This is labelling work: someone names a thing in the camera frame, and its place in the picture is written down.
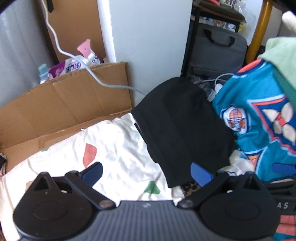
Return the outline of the light green garment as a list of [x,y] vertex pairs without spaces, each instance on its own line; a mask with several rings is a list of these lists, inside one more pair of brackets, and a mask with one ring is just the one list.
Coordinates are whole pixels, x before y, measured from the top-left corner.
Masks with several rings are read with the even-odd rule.
[[295,110],[295,37],[276,37],[267,41],[260,59],[272,63],[276,80]]

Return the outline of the cream printed bedsheet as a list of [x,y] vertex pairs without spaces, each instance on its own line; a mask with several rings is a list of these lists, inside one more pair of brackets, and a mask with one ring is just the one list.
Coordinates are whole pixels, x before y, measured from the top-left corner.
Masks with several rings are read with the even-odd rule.
[[13,211],[41,172],[53,177],[83,171],[100,162],[102,177],[93,188],[119,203],[122,200],[179,202],[180,187],[169,188],[165,175],[147,151],[131,114],[101,121],[24,159],[1,177],[1,228],[6,240],[20,237]]

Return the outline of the black drawstring shorts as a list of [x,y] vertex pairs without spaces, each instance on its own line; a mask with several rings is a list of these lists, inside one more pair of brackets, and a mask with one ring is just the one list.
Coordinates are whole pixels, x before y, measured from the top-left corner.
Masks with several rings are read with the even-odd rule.
[[235,137],[215,112],[206,92],[181,77],[153,89],[131,111],[152,160],[169,188],[193,181],[193,162],[214,174],[229,166]]

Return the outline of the cardboard sheet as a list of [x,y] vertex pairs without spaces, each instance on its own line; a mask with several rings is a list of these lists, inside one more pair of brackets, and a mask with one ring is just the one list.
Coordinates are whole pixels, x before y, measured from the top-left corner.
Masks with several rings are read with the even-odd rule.
[[1,41],[1,61],[1,155],[7,172],[81,128],[132,109],[125,88],[130,82],[127,63],[103,64],[37,84],[36,75],[25,73],[27,59],[18,59],[7,40]]

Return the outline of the purple white plastic package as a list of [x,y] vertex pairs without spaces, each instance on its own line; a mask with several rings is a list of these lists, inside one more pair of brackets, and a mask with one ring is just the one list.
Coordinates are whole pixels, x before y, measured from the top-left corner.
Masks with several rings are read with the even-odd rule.
[[40,83],[43,84],[48,80],[59,77],[66,73],[83,69],[85,67],[82,65],[82,63],[86,64],[88,67],[101,64],[100,59],[91,49],[90,44],[91,40],[87,39],[77,47],[77,50],[82,54],[76,56],[78,60],[70,57],[51,68],[48,68],[46,64],[40,65],[38,67]]

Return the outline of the round table with gold leg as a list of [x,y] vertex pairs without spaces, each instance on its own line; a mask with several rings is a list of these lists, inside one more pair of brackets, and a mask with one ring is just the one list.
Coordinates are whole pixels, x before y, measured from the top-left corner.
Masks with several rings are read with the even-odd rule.
[[245,56],[247,64],[255,60],[256,54],[260,48],[261,42],[269,24],[272,8],[275,4],[279,5],[280,8],[291,10],[295,14],[295,1],[262,1],[261,11],[254,36]]

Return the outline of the teal sports jersey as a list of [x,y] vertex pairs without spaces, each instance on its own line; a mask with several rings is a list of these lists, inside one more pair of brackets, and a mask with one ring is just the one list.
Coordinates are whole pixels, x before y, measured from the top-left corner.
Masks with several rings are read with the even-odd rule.
[[218,116],[237,136],[243,156],[258,178],[272,183],[293,179],[273,163],[295,164],[295,110],[278,85],[276,67],[263,59],[235,73],[213,99]]

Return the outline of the leopard print folded garment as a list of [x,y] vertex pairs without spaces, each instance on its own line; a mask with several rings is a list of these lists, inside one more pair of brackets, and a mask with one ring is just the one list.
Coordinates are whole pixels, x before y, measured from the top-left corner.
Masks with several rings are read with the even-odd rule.
[[194,192],[198,191],[200,188],[201,186],[196,181],[181,185],[181,189],[185,197],[192,195]]

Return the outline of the white power strip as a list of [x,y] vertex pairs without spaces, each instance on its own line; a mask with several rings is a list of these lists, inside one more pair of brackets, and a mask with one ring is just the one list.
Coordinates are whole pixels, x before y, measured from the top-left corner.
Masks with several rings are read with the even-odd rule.
[[227,80],[222,79],[226,76],[233,76],[233,73],[224,73],[219,76],[217,76],[215,79],[208,79],[208,80],[196,80],[193,83],[197,85],[204,85],[203,88],[207,86],[207,84],[214,83],[214,88],[211,90],[210,94],[208,95],[208,101],[211,102],[214,97],[217,95],[217,93],[220,91],[220,89],[223,87],[222,84],[218,83],[218,81],[227,82]]

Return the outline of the grey laptop bag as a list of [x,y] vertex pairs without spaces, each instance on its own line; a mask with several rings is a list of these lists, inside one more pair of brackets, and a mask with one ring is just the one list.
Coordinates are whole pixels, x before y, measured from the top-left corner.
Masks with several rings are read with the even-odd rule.
[[184,75],[217,77],[236,73],[243,65],[247,41],[236,32],[198,24],[193,48],[188,51]]

